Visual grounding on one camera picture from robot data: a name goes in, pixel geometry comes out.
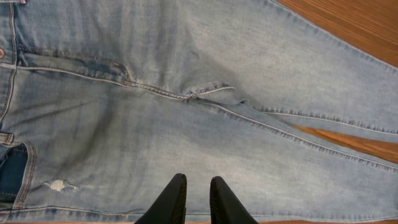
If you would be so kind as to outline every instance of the ripped hole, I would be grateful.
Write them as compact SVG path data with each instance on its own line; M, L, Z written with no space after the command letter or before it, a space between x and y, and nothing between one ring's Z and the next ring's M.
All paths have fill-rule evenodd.
M75 192L79 189L79 186L70 184L67 180L52 180L50 182L46 181L44 182L44 185L57 192L63 192L66 189L70 189Z

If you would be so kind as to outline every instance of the distressed denim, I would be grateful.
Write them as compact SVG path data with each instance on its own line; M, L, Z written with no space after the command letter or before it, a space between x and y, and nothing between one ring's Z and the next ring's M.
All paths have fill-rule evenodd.
M176 173L188 222L216 175L257 221L398 218L398 164L292 128L398 142L398 69L273 1L1 0L0 49L0 221L133 222Z

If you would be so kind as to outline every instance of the inseam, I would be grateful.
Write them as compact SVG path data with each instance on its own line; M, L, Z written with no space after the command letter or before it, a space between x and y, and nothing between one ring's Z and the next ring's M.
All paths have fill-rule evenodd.
M347 125L347 126L351 126L353 128L359 128L359 129L363 129L366 131L374 131L377 133L398 135L398 129L381 128L381 127L375 126L375 125L363 124L360 121L337 118L335 116L331 117L331 116L328 116L325 114L320 115L320 114L315 114L315 113L296 112L294 110L281 110L281 109L269 109L269 108L259 110L255 107L253 107L253 108L255 110L260 111L265 114L276 114L276 115L282 115L282 116L295 116L298 118L317 119L320 121L329 121L329 122L333 122L333 123L337 123L337 124Z
M373 166L373 167L376 167L376 168L379 168L379 169L384 169L386 171L398 173L398 168L395 168L395 167L392 167L392 166L389 166L389 165L385 165L385 164L381 164L380 162L372 161L370 159L364 159L364 158L361 158L361 157L358 157L358 156L354 156L354 155L348 154L346 152L341 152L341 151L338 151L336 149L332 149L330 147L323 146L321 144L315 143L315 142L310 141L308 139L301 138L301 137L299 137L299 136L297 136L295 134L292 134L292 133L289 133L287 131L284 131L284 130L281 130L279 128L276 128L276 127L274 127L272 125L265 124L265 123L262 123L260 121L256 121L255 119L251 119L251 118L248 118L248 117L243 116L241 114L235 113L235 112L233 112L231 110L228 110L228 109L226 109L226 108L224 108L222 106L219 106L219 105L214 105L214 104L211 104L211 103L203 103L203 104L209 105L209 106L214 107L214 108L218 108L219 110L223 111L224 113L228 113L229 115L236 116L237 118L246 120L247 122L250 122L253 125L259 126L261 128L266 128L266 129L272 131L273 133L280 134L284 138L289 138L289 139L291 139L293 141L301 142L301 143L303 143L303 144L305 144L307 146L314 147L314 148L318 149L320 152L325 152L325 153L328 153L328 154L331 154L331 155L334 155L334 156L342 157L344 159L349 159L349 160L356 161L356 162L359 162L359 163L362 163L362 164L366 164L366 165L370 165L370 166Z

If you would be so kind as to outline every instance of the dark blue denim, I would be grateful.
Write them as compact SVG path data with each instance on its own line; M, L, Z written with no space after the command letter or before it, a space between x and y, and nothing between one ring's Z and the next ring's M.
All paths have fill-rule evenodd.
M0 160L0 203L2 206L12 203L21 187L27 151L24 144L8 149Z

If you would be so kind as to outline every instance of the jeans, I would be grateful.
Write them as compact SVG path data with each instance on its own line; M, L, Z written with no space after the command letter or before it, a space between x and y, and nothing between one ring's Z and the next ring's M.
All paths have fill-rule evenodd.
M187 222L216 175L257 221L398 218L398 164L292 128L398 142L398 68L274 1L2 0L0 49L0 221L133 222L176 173Z

